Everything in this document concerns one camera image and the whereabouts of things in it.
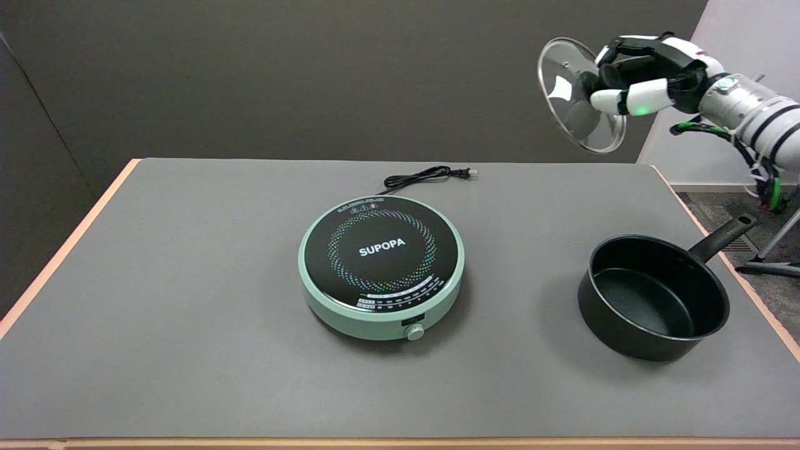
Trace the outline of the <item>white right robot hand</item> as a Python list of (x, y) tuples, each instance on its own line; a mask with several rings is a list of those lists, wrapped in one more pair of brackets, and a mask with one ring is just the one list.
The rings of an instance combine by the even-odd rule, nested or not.
[(703, 94), (728, 74), (722, 63), (671, 31), (615, 37), (594, 65), (596, 71), (579, 77), (583, 92), (595, 110), (612, 115), (666, 108), (697, 114)]

